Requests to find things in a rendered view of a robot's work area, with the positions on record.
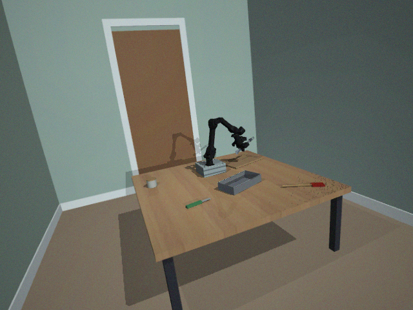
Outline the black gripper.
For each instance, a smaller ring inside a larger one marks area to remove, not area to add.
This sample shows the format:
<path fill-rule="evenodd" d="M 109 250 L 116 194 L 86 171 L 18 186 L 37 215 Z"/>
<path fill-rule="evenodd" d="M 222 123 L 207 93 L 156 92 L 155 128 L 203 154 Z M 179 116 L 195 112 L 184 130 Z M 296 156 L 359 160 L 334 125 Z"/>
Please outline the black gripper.
<path fill-rule="evenodd" d="M 244 151 L 245 151 L 245 148 L 247 148 L 250 144 L 247 143 L 247 142 L 243 143 L 241 139 L 242 139 L 242 138 L 239 138 L 238 140 L 235 140 L 235 141 L 232 143 L 232 146 L 235 147 L 235 145 L 236 145 L 237 148 L 241 148 L 241 151 L 244 152 Z"/>

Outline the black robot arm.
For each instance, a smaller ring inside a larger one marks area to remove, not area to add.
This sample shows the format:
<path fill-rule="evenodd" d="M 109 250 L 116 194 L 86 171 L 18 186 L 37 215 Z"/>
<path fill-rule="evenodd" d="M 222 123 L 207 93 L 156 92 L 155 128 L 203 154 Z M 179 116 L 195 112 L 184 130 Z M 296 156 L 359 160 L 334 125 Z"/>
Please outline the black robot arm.
<path fill-rule="evenodd" d="M 210 129 L 209 132 L 209 141 L 208 141 L 208 147 L 206 148 L 206 152 L 204 154 L 204 158 L 206 158 L 206 166 L 211 166 L 213 164 L 213 158 L 216 154 L 216 148 L 214 148 L 214 139 L 215 139 L 215 131 L 217 128 L 217 124 L 221 123 L 223 124 L 229 132 L 233 133 L 231 137 L 233 137 L 235 140 L 238 140 L 239 138 L 242 138 L 242 142 L 247 140 L 247 137 L 242 137 L 241 135 L 245 132 L 245 129 L 243 127 L 235 127 L 231 125 L 229 122 L 227 122 L 224 118 L 215 118 L 215 119 L 209 119 L 208 121 L 208 126 Z"/>

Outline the light wooden board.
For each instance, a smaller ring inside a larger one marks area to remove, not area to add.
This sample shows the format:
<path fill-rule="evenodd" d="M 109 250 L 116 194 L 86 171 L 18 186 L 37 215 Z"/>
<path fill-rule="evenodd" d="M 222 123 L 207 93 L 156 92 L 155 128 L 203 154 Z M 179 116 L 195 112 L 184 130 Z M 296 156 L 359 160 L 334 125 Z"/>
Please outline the light wooden board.
<path fill-rule="evenodd" d="M 223 162 L 226 163 L 227 167 L 238 169 L 240 167 L 243 167 L 245 165 L 251 164 L 253 162 L 256 162 L 262 159 L 263 159 L 262 157 L 244 154 L 242 156 L 238 156 L 236 158 L 232 158 L 230 160 L 226 160 Z"/>

